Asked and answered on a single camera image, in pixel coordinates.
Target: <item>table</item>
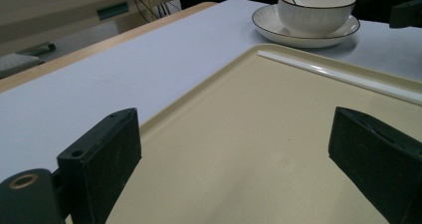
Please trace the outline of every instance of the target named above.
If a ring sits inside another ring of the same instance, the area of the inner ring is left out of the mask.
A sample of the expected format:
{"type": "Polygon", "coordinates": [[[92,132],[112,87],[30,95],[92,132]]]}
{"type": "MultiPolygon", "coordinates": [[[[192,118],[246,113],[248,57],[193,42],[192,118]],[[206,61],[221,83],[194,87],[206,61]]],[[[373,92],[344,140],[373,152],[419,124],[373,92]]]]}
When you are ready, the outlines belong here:
{"type": "MultiPolygon", "coordinates": [[[[0,178],[53,171],[56,156],[107,114],[135,107],[143,124],[247,49],[270,42],[251,21],[265,5],[201,4],[1,81],[0,178]]],[[[306,51],[422,81],[422,32],[387,30],[361,21],[344,43],[306,51]]]]}

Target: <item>wire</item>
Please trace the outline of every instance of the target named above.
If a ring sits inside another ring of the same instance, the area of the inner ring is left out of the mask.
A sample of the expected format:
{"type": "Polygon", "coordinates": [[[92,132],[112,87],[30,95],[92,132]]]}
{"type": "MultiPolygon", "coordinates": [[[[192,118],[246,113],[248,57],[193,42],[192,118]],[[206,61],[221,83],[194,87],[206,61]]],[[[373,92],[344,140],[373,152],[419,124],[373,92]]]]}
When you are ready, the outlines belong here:
{"type": "Polygon", "coordinates": [[[171,6],[175,7],[178,11],[180,11],[180,8],[178,8],[176,5],[172,4],[171,2],[167,2],[169,3],[171,6]]]}
{"type": "Polygon", "coordinates": [[[167,16],[168,14],[167,14],[167,11],[165,10],[164,5],[160,4],[160,7],[161,7],[161,10],[162,10],[162,13],[164,13],[164,16],[167,16]]]}
{"type": "MultiPolygon", "coordinates": [[[[139,13],[140,13],[140,9],[139,9],[139,7],[137,6],[137,1],[136,0],[134,0],[135,1],[135,3],[136,3],[136,7],[137,7],[137,10],[139,11],[139,13]]],[[[143,4],[143,6],[145,6],[145,8],[146,9],[148,9],[148,11],[149,12],[151,12],[153,15],[154,15],[154,17],[156,18],[156,19],[158,19],[158,17],[157,17],[157,15],[155,15],[155,13],[148,7],[148,6],[146,6],[146,4],[142,1],[142,0],[139,0],[142,4],[143,4]]]]}
{"type": "Polygon", "coordinates": [[[157,6],[158,15],[159,15],[159,17],[161,17],[161,18],[162,18],[162,15],[161,15],[161,10],[160,10],[159,8],[160,8],[160,7],[159,7],[159,6],[157,6]]]}
{"type": "Polygon", "coordinates": [[[171,12],[170,12],[170,9],[168,9],[167,3],[164,3],[163,5],[164,5],[165,9],[167,10],[167,14],[171,15],[171,12]]]}
{"type": "Polygon", "coordinates": [[[146,19],[146,17],[145,17],[145,16],[143,16],[142,12],[140,11],[139,6],[137,5],[137,1],[136,1],[136,0],[134,0],[134,3],[136,4],[136,8],[137,8],[137,11],[139,12],[140,16],[142,16],[142,18],[143,18],[143,19],[144,19],[147,23],[149,23],[148,19],[146,19]]]}

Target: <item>bowl rim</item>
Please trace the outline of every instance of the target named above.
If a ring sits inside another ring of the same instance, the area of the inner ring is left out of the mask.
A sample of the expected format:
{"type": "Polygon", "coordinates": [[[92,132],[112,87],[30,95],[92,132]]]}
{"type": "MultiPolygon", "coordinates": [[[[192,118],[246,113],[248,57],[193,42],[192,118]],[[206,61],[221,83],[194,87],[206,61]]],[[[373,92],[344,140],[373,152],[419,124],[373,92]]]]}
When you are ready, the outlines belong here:
{"type": "Polygon", "coordinates": [[[279,1],[282,1],[282,2],[284,2],[284,3],[286,3],[286,4],[289,4],[289,5],[292,5],[292,6],[295,6],[295,7],[300,7],[300,8],[312,8],[312,9],[334,9],[334,8],[344,8],[344,7],[349,7],[349,6],[353,6],[353,5],[355,5],[355,4],[356,4],[356,0],[354,0],[352,3],[346,4],[346,5],[342,5],[342,6],[335,6],[335,7],[312,7],[312,6],[306,6],[306,5],[298,5],[298,4],[296,4],[296,3],[291,3],[291,2],[288,2],[288,1],[286,1],[286,0],[279,0],[279,1]]]}

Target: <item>black bracket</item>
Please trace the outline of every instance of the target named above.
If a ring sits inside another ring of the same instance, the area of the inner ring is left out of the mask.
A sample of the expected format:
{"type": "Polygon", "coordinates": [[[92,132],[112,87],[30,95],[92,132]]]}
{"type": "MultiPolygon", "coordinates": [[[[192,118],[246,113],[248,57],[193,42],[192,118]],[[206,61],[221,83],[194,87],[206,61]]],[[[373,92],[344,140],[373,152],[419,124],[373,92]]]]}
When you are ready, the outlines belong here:
{"type": "Polygon", "coordinates": [[[106,223],[141,159],[136,109],[115,112],[57,157],[0,184],[0,223],[106,223]]]}
{"type": "Polygon", "coordinates": [[[390,28],[422,25],[422,0],[413,0],[391,8],[390,28]]]}
{"type": "Polygon", "coordinates": [[[363,112],[335,110],[329,157],[389,223],[422,223],[422,143],[363,112]]]}

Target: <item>saucer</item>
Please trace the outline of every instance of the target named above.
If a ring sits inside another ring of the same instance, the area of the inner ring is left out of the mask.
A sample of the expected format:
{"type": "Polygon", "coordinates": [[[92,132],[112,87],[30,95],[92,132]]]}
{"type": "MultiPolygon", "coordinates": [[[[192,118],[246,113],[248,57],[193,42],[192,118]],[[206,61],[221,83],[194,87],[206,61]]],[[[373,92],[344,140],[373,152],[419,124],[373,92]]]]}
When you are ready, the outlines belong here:
{"type": "Polygon", "coordinates": [[[279,18],[277,4],[268,5],[255,11],[252,15],[252,21],[264,37],[273,42],[296,48],[322,48],[333,46],[341,43],[348,36],[357,32],[360,27],[359,21],[350,15],[344,25],[333,33],[321,36],[320,38],[299,36],[284,27],[279,18]]]}

